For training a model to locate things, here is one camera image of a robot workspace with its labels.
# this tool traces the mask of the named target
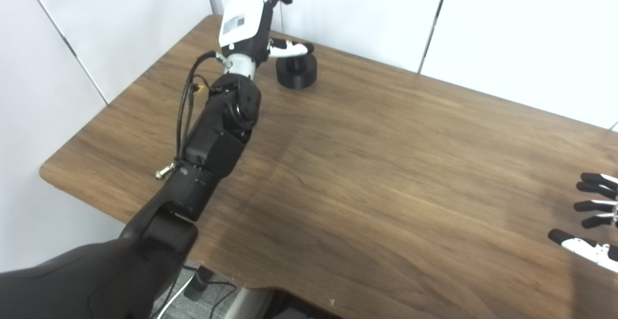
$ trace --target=metal connector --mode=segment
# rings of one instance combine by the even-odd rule
[[[226,69],[232,68],[232,61],[227,59],[223,54],[216,53],[215,58],[225,67]]]
[[[165,167],[161,171],[157,171],[154,173],[154,177],[156,180],[163,180],[168,174],[172,173],[176,169],[176,162],[172,162],[168,167]]]

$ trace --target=wood grain surface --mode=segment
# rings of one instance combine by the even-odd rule
[[[181,87],[195,57],[218,48],[220,22],[203,20],[42,177],[127,222],[161,187],[153,173],[174,156]],[[277,84],[274,60],[258,69],[260,121],[198,222],[193,259],[347,319],[618,314],[614,274],[547,239],[558,227],[616,243],[610,227],[581,229],[587,214],[572,203],[591,197],[575,189],[581,172],[616,174],[618,134],[322,46],[315,55],[318,81],[300,92]],[[211,82],[221,71],[199,70]]]

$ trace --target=white robotic hand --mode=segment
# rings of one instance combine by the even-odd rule
[[[574,204],[576,211],[600,211],[581,221],[581,226],[591,229],[601,225],[618,227],[618,179],[606,174],[582,173],[577,189],[594,192],[610,198],[612,201],[589,200]],[[610,244],[598,244],[595,240],[578,238],[559,229],[552,229],[548,237],[563,248],[584,257],[601,267],[618,273],[618,247]]]
[[[260,65],[269,57],[295,57],[313,52],[309,43],[270,38],[275,5],[292,0],[231,0],[223,13],[219,44],[223,55],[246,55]]]

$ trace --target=robotic hand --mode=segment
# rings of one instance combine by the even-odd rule
[[[269,58],[306,55],[311,44],[269,38],[279,1],[234,0],[225,9],[219,42],[189,70],[176,130],[176,156],[157,172],[169,178],[126,224],[120,237],[70,250],[25,270],[0,273],[0,313],[12,319],[146,319],[172,284],[197,239],[196,222],[219,181],[236,166],[258,121],[255,69]],[[214,58],[225,71],[183,135],[185,102],[193,105],[199,64]]]
[[[600,211],[581,221],[581,226],[591,229],[601,225],[618,227],[618,179],[606,174],[582,173],[577,189],[582,192],[602,194],[611,201],[589,200],[574,204],[576,211]],[[601,267],[618,273],[618,247],[598,244],[596,240],[578,238],[559,229],[552,229],[548,237],[563,248],[584,257]]]

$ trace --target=black plug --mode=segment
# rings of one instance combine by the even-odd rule
[[[204,266],[200,266],[198,270],[195,271],[194,277],[189,282],[187,288],[185,288],[183,295],[193,302],[199,301],[201,295],[206,291],[206,288],[208,288],[208,281],[213,275],[214,272],[208,270]]]

